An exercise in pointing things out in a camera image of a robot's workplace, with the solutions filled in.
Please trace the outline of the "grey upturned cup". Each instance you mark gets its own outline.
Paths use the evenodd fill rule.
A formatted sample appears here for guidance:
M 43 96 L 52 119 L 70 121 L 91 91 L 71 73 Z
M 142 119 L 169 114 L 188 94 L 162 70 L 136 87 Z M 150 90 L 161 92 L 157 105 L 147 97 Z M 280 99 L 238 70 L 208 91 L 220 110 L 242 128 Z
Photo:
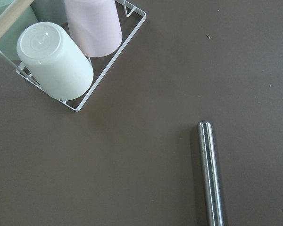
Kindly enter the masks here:
M 67 22 L 63 0 L 34 0 L 31 7 L 39 22 L 63 25 Z

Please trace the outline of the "green upturned cup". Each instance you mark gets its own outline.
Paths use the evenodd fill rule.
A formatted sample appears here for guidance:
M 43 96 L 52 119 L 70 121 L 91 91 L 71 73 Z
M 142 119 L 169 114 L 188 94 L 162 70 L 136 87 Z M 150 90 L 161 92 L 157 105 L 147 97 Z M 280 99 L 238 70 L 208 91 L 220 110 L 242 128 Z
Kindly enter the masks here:
M 12 0 L 0 0 L 0 15 L 11 2 Z M 27 27 L 37 22 L 35 13 L 28 7 L 0 39 L 0 51 L 10 60 L 20 60 L 17 54 L 18 38 Z

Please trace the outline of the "white upturned cup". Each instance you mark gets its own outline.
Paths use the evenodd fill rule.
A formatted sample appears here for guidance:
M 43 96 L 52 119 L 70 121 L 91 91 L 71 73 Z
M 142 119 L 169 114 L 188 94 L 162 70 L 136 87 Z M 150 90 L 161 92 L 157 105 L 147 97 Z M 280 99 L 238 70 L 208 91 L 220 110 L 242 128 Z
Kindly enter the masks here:
M 55 23 L 27 27 L 17 41 L 17 53 L 40 87 L 54 99 L 76 99 L 92 85 L 90 62 Z

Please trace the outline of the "pink upturned cup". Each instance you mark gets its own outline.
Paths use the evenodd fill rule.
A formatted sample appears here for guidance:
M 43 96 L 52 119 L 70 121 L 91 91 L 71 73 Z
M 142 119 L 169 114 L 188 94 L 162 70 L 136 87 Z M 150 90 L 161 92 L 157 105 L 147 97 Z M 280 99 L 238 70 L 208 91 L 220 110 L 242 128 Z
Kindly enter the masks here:
M 121 45 L 123 36 L 114 0 L 65 0 L 70 36 L 88 57 L 104 57 Z

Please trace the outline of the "steel muddler black tip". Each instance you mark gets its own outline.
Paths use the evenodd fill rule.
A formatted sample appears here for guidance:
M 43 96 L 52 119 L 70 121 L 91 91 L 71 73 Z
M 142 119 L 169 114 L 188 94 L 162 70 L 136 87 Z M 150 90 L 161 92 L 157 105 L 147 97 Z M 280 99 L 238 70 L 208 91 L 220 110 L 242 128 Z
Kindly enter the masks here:
M 223 226 L 225 222 L 217 171 L 214 136 L 212 125 L 209 121 L 200 121 L 198 123 L 198 135 L 208 224 L 210 226 Z

